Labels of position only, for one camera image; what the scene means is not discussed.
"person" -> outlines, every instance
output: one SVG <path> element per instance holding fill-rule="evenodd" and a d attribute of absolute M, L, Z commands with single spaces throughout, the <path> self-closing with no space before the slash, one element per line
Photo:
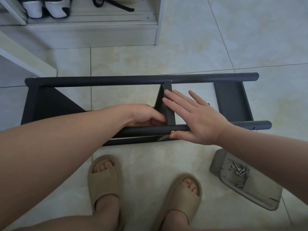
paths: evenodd
<path fill-rule="evenodd" d="M 166 106 L 190 131 L 170 138 L 221 146 L 308 204 L 308 142 L 249 131 L 189 91 L 191 98 L 166 90 Z M 58 116 L 0 132 L 0 229 L 34 207 L 100 146 L 125 126 L 164 125 L 166 118 L 149 105 L 116 105 Z M 122 176 L 114 156 L 96 159 L 88 174 L 93 215 L 61 217 L 18 230 L 122 230 Z M 194 230 L 189 226 L 198 209 L 202 188 L 190 174 L 177 178 L 153 230 Z"/>

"black strap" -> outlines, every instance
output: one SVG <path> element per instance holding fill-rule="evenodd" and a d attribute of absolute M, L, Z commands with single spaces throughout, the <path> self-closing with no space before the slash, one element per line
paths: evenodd
<path fill-rule="evenodd" d="M 93 4 L 95 5 L 95 7 L 97 7 L 97 8 L 102 7 L 104 5 L 105 1 L 106 1 L 109 4 L 114 5 L 115 7 L 118 7 L 120 9 L 126 10 L 128 12 L 133 12 L 135 10 L 134 8 L 129 8 L 127 6 L 121 5 L 121 4 L 119 4 L 119 3 L 117 3 L 113 0 L 100 0 L 101 1 L 100 3 L 98 3 L 96 0 L 92 0 L 92 1 L 93 1 Z"/>

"black shelf rack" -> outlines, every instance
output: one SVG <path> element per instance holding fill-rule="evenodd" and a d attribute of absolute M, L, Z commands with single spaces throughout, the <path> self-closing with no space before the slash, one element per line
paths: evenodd
<path fill-rule="evenodd" d="M 190 75 L 142 75 L 100 77 L 38 77 L 26 78 L 29 87 L 21 124 L 55 116 L 86 112 L 55 87 L 114 86 L 160 84 L 154 108 L 167 118 L 166 126 L 125 127 L 104 146 L 170 141 L 171 131 L 188 131 L 187 125 L 176 125 L 174 112 L 162 102 L 164 90 L 172 84 L 213 82 L 219 112 L 232 124 L 248 130 L 270 129 L 270 121 L 254 121 L 244 81 L 256 81 L 258 73 L 216 73 Z"/>

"tan slipper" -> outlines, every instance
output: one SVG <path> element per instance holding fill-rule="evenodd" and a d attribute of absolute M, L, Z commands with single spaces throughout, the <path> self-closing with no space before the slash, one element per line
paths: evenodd
<path fill-rule="evenodd" d="M 193 193 L 187 186 L 182 183 L 182 181 L 186 178 L 189 178 L 195 183 L 197 186 L 198 195 Z M 190 224 L 199 208 L 201 199 L 202 187 L 199 180 L 194 175 L 189 173 L 180 175 L 173 182 L 151 230 L 158 231 L 167 213 L 171 210 L 183 212 L 187 217 L 188 224 Z"/>
<path fill-rule="evenodd" d="M 101 172 L 94 172 L 97 165 L 111 161 L 113 166 Z M 103 155 L 94 160 L 88 171 L 88 189 L 90 194 L 90 201 L 92 205 L 93 214 L 96 213 L 95 203 L 104 195 L 113 194 L 118 197 L 120 204 L 120 220 L 117 231 L 124 229 L 123 219 L 123 184 L 122 184 L 122 170 L 118 159 L 113 155 Z"/>

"white cabinet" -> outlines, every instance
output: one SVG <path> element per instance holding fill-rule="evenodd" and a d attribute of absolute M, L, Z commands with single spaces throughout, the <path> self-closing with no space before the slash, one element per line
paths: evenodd
<path fill-rule="evenodd" d="M 73 0 L 65 19 L 28 19 L 25 26 L 5 24 L 0 30 L 26 49 L 64 49 L 106 46 L 157 45 L 164 0 L 143 0 L 127 5 L 127 12 L 92 0 Z M 7 13 L 0 12 L 0 19 Z"/>

